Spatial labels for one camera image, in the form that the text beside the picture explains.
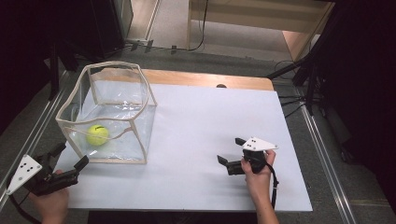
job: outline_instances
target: white tabletop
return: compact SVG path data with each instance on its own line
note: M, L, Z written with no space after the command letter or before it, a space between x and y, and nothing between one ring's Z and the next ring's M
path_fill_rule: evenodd
M240 161L235 137L279 146L276 211L312 211L275 91L151 85L158 102L148 164L90 163L70 187L70 208L254 211L243 175L227 174L217 155ZM78 161L67 146L56 169Z

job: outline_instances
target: finger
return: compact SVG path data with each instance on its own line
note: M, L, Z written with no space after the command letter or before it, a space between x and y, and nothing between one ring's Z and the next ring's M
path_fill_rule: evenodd
M274 164L276 153L273 150L266 150L267 153L267 163L270 165Z
M37 198L37 196L35 194L33 194L32 192L29 193L28 197L30 198L30 200L34 200Z
M242 158L241 160L241 166L242 166L242 170L245 172L245 174L253 174L253 172L251 171L251 166L250 166L250 162L245 161L244 158Z
M65 189L64 189L64 193L65 193L67 196L69 196L69 188L65 188Z

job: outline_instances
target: tennis ball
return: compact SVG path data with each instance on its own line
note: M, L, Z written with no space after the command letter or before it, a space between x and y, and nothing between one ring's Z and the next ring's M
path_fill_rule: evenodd
M93 146L99 147L107 142L108 129L102 125L92 125L87 131L87 142Z

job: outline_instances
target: clear plastic box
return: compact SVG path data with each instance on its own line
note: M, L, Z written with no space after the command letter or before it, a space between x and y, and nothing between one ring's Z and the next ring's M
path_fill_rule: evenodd
M81 158L147 163L156 106L139 65L96 63L84 67L56 121Z

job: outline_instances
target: hand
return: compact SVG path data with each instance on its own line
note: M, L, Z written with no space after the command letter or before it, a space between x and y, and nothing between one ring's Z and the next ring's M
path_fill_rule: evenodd
M56 174L61 174L61 170L57 170ZM69 203L69 190L60 189L48 195L35 196L29 194L29 198L33 201L35 208L43 218L42 223L64 223L67 216L67 205Z
M267 153L267 163L274 164L276 153L273 150L265 151ZM270 202L269 188L271 180L271 171L265 166L259 173L253 174L250 162L241 160L242 169L246 174L247 188L251 199L257 205L262 202Z
M275 152L273 150L265 151L267 153L267 163L271 166L274 164ZM253 174L250 162L241 160L242 170L244 170L247 181L247 188L250 197L256 206L257 222L259 224L278 224L274 208L270 200L270 181L271 171L265 166L259 173Z

